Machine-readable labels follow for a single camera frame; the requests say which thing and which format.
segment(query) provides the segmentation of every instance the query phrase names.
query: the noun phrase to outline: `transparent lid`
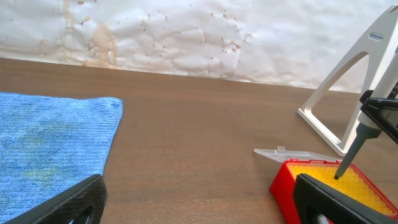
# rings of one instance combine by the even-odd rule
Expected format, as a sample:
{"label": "transparent lid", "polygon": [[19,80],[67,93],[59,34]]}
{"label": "transparent lid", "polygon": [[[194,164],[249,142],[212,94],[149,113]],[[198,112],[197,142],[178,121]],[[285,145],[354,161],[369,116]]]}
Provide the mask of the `transparent lid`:
{"label": "transparent lid", "polygon": [[293,158],[298,159],[300,161],[322,160],[322,161],[336,162],[339,160],[330,156],[325,156],[314,152],[286,150],[285,147],[282,146],[278,146],[278,149],[276,150],[255,149],[254,152],[278,162],[288,161]]}

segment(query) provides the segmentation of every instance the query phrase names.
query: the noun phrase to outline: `red plastic container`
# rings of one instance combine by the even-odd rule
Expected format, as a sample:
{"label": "red plastic container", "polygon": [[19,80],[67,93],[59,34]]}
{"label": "red plastic container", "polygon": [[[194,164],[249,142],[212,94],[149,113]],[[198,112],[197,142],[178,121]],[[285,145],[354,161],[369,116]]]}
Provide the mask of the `red plastic container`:
{"label": "red plastic container", "polygon": [[[278,171],[274,181],[269,187],[269,191],[274,195],[279,208],[285,218],[287,224],[300,224],[299,215],[297,214],[296,207],[293,201],[293,188],[295,183],[295,177],[289,169],[289,165],[309,165],[314,164],[315,166],[338,166],[340,162],[327,162],[327,161],[298,161],[296,159],[291,159],[285,161],[282,167]],[[393,215],[389,217],[398,220],[398,210],[397,208],[388,200],[388,198],[354,165],[350,165],[351,168],[358,173],[370,189],[374,191],[376,195],[379,196],[380,200],[386,204],[392,212]]]}

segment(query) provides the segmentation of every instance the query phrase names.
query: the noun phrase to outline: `brown tabletop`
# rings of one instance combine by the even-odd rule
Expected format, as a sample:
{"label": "brown tabletop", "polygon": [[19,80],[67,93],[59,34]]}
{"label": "brown tabletop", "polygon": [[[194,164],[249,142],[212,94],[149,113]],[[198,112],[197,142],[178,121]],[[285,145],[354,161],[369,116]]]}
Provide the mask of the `brown tabletop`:
{"label": "brown tabletop", "polygon": [[[281,164],[254,149],[337,157],[296,113],[313,90],[0,59],[0,91],[124,100],[102,223],[283,223],[268,191]],[[331,92],[314,113],[342,136],[357,97]],[[398,205],[396,161],[382,134],[354,164]]]}

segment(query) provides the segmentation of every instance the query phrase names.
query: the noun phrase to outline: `pipette stand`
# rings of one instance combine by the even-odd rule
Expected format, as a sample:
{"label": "pipette stand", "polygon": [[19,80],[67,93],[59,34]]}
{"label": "pipette stand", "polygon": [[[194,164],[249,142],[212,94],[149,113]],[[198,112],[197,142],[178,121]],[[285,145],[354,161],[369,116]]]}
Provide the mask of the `pipette stand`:
{"label": "pipette stand", "polygon": [[361,95],[366,90],[373,90],[376,87],[398,46],[397,9],[398,4],[393,5],[374,21],[297,111],[339,156],[345,156],[356,137],[361,103],[358,100],[342,140],[336,137],[312,114],[312,108],[348,69],[367,55],[369,55],[368,70],[362,85]]}

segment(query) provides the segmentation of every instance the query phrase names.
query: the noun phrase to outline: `crumpled white paper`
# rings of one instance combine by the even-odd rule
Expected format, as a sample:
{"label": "crumpled white paper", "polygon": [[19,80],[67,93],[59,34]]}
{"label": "crumpled white paper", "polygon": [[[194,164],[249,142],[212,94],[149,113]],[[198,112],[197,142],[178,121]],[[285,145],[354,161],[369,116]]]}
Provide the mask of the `crumpled white paper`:
{"label": "crumpled white paper", "polygon": [[0,57],[316,88],[396,2],[4,0]]}

